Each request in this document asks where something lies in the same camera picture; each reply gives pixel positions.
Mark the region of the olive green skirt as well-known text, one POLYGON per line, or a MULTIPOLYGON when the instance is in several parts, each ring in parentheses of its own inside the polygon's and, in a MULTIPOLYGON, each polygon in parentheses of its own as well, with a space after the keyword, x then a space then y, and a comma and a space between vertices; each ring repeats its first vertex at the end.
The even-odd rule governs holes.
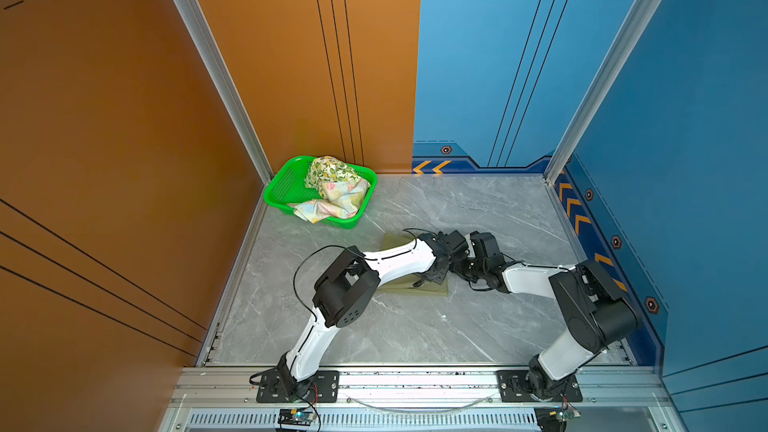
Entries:
MULTIPOLYGON (((387 232, 380 244, 381 249, 390 249, 404 245, 410 241, 410 238, 405 236, 405 233, 391 233, 387 232)), ((394 294, 407 294, 407 295, 424 295, 424 296, 442 296, 447 297, 449 295, 449 285, 445 281, 442 284, 436 284, 430 281, 424 281, 418 284, 420 277, 416 274, 406 275, 394 281, 381 285, 377 293, 394 293, 394 294)))

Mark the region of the pastel floral skirt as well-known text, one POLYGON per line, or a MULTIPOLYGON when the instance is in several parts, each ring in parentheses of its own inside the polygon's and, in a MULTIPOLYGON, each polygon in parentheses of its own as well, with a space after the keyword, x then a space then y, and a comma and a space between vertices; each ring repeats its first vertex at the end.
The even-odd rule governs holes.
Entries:
POLYGON ((334 218, 354 218, 362 209, 370 184, 359 178, 348 181, 324 181, 318 183, 319 199, 290 203, 293 214, 304 221, 318 223, 334 218))

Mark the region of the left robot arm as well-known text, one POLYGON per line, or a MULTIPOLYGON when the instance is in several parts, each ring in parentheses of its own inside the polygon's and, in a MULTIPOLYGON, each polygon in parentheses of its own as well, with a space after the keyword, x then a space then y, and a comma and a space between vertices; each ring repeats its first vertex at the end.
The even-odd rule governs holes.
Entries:
POLYGON ((440 284, 452 265, 468 253, 460 232, 425 232, 378 252, 343 247, 316 280, 310 317, 296 344, 278 361, 280 383, 289 396, 302 397, 320 361, 340 331, 359 319, 380 286, 407 275, 440 284))

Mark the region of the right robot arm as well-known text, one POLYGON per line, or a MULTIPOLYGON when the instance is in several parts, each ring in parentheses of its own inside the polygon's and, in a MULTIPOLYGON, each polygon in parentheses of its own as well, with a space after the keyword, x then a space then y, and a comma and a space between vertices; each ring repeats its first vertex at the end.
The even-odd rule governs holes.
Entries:
POLYGON ((465 239, 465 257, 451 267, 455 274, 471 284, 483 281, 491 291, 549 298, 559 307, 566 331, 530 360, 516 386, 534 400, 566 398, 582 366, 642 326, 627 293, 594 260, 532 265, 503 254, 490 233, 475 231, 465 239))

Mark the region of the lemon print skirt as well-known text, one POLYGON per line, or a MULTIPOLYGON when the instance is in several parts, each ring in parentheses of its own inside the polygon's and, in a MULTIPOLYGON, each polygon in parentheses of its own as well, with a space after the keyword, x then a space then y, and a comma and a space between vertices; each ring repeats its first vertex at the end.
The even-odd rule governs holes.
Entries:
POLYGON ((323 194, 327 184, 352 182, 357 183, 361 176, 348 164, 332 156, 323 156, 310 162, 304 178, 306 188, 323 194))

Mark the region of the right circuit board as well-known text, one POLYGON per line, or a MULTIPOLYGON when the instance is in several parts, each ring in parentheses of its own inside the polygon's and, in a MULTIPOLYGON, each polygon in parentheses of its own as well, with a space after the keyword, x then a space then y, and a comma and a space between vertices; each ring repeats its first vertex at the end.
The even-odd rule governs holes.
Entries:
POLYGON ((582 416, 576 408, 536 408, 534 412, 541 432, 566 432, 568 424, 582 416))

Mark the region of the circuit board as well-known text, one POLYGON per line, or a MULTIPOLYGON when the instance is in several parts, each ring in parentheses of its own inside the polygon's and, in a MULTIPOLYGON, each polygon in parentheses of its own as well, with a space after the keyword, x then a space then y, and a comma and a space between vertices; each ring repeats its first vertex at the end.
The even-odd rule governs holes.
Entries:
POLYGON ((319 416, 311 408, 283 408, 278 412, 276 421, 277 431, 317 431, 319 427, 319 416))
POLYGON ((568 424, 582 416, 576 408, 536 408, 534 412, 541 432, 566 432, 568 424))

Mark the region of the green plastic basket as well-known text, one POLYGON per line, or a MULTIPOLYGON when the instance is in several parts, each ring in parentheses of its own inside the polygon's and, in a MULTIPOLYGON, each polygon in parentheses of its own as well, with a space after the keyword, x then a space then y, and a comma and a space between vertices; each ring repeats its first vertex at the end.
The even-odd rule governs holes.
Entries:
MULTIPOLYGON (((286 214, 294 215, 293 210, 289 207, 290 203, 300 203, 311 199, 319 199, 320 194, 318 192, 314 189, 306 188, 304 185, 304 178, 310 162, 315 158, 318 157, 298 156, 286 162, 276 174, 273 181, 267 186, 264 192, 265 202, 286 214)), ((348 165, 350 165, 361 178, 366 179, 370 184, 367 196, 363 201, 362 209, 352 219, 339 220, 329 218, 318 223, 327 223, 333 227, 351 229, 355 227, 362 218, 377 186, 378 177, 376 173, 369 168, 358 165, 348 165)))

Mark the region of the left circuit board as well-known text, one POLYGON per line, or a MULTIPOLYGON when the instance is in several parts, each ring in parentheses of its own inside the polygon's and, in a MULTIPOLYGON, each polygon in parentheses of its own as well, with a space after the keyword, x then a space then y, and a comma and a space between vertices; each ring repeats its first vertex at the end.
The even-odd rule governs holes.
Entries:
POLYGON ((319 427, 319 416, 311 408, 283 408, 278 412, 276 421, 277 431, 317 431, 319 427))

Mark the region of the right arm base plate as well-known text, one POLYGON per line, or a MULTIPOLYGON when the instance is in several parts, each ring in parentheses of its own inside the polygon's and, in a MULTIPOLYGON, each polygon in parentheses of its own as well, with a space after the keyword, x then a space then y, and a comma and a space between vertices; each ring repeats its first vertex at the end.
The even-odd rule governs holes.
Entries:
POLYGON ((543 372, 510 369, 497 371, 496 379, 501 399, 505 403, 583 401, 575 374, 552 380, 543 372))

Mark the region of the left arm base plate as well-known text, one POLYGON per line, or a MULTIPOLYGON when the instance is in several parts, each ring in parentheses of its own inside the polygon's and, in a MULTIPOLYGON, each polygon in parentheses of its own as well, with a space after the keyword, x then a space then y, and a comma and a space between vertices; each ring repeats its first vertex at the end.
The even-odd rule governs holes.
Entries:
POLYGON ((277 369, 270 368, 252 376, 250 382, 256 388, 257 403, 335 403, 339 377, 336 370, 319 370, 309 379, 286 386, 277 369))

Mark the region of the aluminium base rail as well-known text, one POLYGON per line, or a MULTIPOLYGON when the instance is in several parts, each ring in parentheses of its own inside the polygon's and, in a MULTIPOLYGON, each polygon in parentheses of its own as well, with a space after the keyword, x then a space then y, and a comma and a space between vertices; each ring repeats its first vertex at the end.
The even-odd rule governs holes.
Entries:
POLYGON ((583 401, 502 401, 496 372, 513 366, 331 366, 335 403, 257 403, 258 368, 189 368, 162 431, 277 431, 280 409, 311 408, 317 431, 540 431, 536 408, 576 408, 567 431, 683 431, 660 379, 648 367, 589 366, 576 374, 583 401))

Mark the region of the aluminium corner post right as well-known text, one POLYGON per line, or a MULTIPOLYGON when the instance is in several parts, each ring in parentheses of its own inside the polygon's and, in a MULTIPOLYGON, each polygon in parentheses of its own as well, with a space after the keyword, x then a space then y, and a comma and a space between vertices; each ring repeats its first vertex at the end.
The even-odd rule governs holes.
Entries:
POLYGON ((597 114, 663 0, 634 0, 543 173, 552 186, 597 114))

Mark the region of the aluminium corner post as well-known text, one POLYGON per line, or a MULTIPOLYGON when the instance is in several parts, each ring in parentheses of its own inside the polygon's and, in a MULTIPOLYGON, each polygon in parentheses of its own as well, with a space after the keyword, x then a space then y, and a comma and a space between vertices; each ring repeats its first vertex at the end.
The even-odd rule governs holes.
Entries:
POLYGON ((199 1, 173 2, 254 168, 268 185, 274 173, 199 1))
POLYGON ((597 114, 663 0, 634 0, 543 173, 552 186, 597 114))

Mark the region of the aluminium corner post left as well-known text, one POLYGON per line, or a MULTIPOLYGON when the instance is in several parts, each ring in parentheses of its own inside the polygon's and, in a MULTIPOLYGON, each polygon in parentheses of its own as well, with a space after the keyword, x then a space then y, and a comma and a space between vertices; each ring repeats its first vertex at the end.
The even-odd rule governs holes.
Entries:
POLYGON ((268 185, 274 173, 199 1, 173 2, 254 168, 268 185))

